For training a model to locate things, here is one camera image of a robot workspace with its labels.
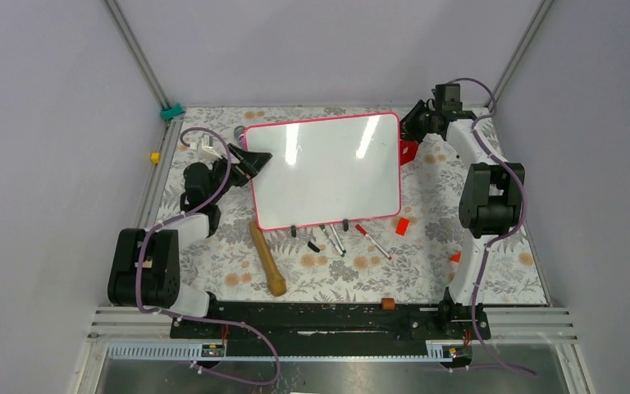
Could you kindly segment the pink framed whiteboard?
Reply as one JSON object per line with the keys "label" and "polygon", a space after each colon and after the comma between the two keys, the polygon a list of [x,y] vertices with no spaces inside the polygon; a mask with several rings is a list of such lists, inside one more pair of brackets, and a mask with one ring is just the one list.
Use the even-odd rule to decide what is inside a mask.
{"label": "pink framed whiteboard", "polygon": [[250,126],[248,151],[272,158],[251,181],[264,231],[395,216],[399,117],[378,112]]}

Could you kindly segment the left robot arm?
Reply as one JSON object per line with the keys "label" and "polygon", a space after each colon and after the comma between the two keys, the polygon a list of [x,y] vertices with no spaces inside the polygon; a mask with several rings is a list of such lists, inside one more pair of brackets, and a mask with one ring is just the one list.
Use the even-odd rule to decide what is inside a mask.
{"label": "left robot arm", "polygon": [[109,301],[191,316],[189,324],[201,337],[217,334],[222,317],[209,307],[208,292],[182,281],[180,253],[216,233],[220,198],[232,187],[245,186],[271,159],[271,153],[229,144],[227,156],[218,154],[211,164],[187,166],[178,219],[158,228],[126,228],[119,233],[107,284]]}

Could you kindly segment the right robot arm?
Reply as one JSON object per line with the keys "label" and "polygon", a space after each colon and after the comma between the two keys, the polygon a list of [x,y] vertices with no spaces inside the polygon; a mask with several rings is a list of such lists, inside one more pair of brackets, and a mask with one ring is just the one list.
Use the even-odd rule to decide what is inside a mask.
{"label": "right robot arm", "polygon": [[463,82],[461,77],[437,85],[432,98],[418,101],[399,123],[403,164],[415,157],[427,135],[435,134],[468,169],[458,205],[465,230],[459,266],[436,313],[436,326],[450,338],[479,325],[491,248],[525,222],[524,166],[507,162],[481,135],[478,126],[490,116],[477,117],[464,109]]}

